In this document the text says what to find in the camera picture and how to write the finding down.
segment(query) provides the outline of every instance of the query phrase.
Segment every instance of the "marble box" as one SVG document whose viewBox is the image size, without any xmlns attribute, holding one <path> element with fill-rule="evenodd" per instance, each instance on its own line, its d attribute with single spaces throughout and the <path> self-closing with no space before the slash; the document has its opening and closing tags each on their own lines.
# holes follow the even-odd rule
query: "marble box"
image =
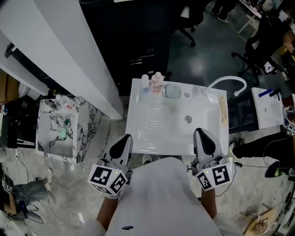
<svg viewBox="0 0 295 236">
<path fill-rule="evenodd" d="M 82 97 L 74 98 L 77 106 L 73 110 L 54 111 L 44 101 L 38 113 L 36 153 L 71 163 L 83 162 L 97 132 L 101 112 Z"/>
</svg>

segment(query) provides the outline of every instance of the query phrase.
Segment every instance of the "brown box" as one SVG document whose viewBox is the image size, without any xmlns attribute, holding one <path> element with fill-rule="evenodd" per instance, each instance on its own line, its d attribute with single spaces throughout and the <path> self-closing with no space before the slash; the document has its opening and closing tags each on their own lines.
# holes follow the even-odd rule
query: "brown box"
<svg viewBox="0 0 295 236">
<path fill-rule="evenodd" d="M 8 103 L 18 98 L 18 81 L 0 70 L 0 103 Z"/>
</svg>

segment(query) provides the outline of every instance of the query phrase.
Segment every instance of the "gray t-shirt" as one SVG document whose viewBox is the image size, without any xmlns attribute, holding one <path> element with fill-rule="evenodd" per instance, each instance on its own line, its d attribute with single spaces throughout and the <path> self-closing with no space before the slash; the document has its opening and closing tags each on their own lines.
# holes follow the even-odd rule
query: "gray t-shirt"
<svg viewBox="0 0 295 236">
<path fill-rule="evenodd" d="M 93 220 L 82 236 L 241 236 L 217 215 L 210 218 L 191 191 L 186 167 L 169 157 L 134 169 L 108 231 Z"/>
</svg>

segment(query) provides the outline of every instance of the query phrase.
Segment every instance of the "white bottle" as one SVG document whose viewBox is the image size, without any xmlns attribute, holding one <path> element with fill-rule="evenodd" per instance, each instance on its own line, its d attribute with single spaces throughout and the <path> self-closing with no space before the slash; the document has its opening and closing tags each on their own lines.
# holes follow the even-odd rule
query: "white bottle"
<svg viewBox="0 0 295 236">
<path fill-rule="evenodd" d="M 73 110 L 76 106 L 75 102 L 69 99 L 67 96 L 56 95 L 55 97 L 62 107 L 66 107 L 69 110 Z"/>
<path fill-rule="evenodd" d="M 164 77 L 161 75 L 160 72 L 157 72 L 152 76 L 152 91 L 154 93 L 161 92 L 162 85 L 163 85 Z"/>
<path fill-rule="evenodd" d="M 149 79 L 148 75 L 142 75 L 142 92 L 147 95 L 149 91 Z"/>
</svg>

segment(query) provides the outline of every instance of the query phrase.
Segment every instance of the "white curved faucet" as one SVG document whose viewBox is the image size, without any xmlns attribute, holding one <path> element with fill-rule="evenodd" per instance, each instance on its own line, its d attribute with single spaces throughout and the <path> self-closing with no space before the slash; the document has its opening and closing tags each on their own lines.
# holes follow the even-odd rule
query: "white curved faucet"
<svg viewBox="0 0 295 236">
<path fill-rule="evenodd" d="M 238 81 L 241 81 L 241 82 L 244 84 L 243 88 L 241 88 L 240 90 L 234 92 L 234 95 L 235 95 L 236 97 L 237 97 L 242 91 L 244 91 L 244 90 L 246 89 L 246 87 L 247 87 L 247 83 L 246 83 L 246 81 L 243 80 L 242 78 L 240 78 L 240 77 L 236 77 L 236 76 L 225 76 L 225 77 L 221 77 L 221 78 L 215 80 L 215 81 L 214 81 L 213 83 L 211 83 L 207 88 L 205 88 L 204 90 L 202 90 L 202 93 L 205 94 L 205 91 L 206 91 L 207 89 L 212 88 L 215 84 L 217 84 L 217 83 L 220 82 L 220 81 L 228 80 L 228 79 L 238 80 Z"/>
</svg>

